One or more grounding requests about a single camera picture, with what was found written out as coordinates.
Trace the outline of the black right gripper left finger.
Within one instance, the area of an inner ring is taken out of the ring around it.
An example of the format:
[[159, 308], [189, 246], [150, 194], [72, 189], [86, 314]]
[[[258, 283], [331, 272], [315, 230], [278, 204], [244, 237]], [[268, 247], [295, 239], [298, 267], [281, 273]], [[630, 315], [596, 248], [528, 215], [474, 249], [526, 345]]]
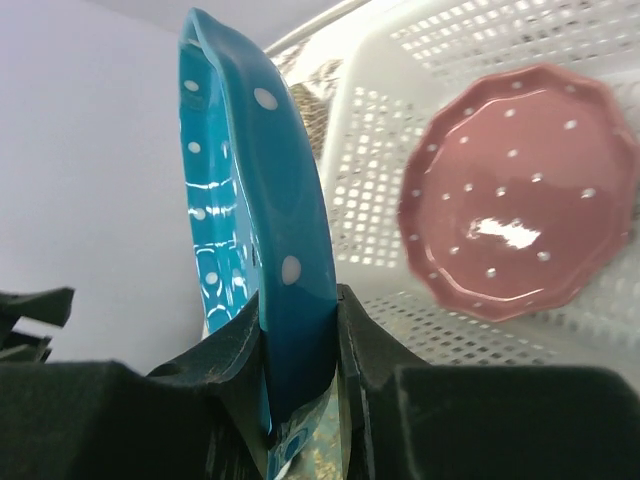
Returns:
[[49, 362], [49, 341], [15, 326], [63, 326], [73, 293], [1, 297], [1, 475], [5, 479], [262, 479], [258, 303], [141, 375], [116, 361]]

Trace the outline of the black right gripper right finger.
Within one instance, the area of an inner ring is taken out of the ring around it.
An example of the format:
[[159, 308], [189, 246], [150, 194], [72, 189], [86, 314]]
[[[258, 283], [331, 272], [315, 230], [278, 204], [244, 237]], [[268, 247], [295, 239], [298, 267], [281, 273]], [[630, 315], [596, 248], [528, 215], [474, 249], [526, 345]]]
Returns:
[[583, 366], [435, 366], [338, 288], [347, 479], [635, 479], [639, 397]]

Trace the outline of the blue polka dot plate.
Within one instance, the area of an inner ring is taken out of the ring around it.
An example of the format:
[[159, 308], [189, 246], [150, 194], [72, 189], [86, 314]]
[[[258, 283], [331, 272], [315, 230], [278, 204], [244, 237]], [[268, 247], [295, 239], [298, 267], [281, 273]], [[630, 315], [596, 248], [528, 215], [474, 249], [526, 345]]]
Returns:
[[337, 282], [309, 138], [278, 68], [250, 39], [190, 10], [179, 120], [205, 322], [257, 303], [265, 477], [311, 438], [336, 368]]

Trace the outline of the pink polka dot plate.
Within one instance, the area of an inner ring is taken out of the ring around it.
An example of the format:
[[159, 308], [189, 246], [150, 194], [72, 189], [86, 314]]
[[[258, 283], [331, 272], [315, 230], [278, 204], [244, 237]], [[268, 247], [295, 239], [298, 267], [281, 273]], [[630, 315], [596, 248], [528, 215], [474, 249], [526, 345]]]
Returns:
[[605, 83], [551, 64], [482, 77], [407, 162], [409, 270], [442, 308], [487, 321], [564, 306], [628, 244], [638, 180]]

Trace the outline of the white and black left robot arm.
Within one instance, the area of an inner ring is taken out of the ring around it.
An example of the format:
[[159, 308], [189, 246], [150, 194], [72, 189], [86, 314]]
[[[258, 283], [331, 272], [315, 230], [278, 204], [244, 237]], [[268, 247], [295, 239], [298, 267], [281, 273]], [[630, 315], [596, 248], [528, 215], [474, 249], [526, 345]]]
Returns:
[[70, 315], [75, 290], [54, 288], [34, 293], [1, 292], [1, 362], [45, 363], [51, 354], [50, 335], [19, 330], [21, 321], [63, 328]]

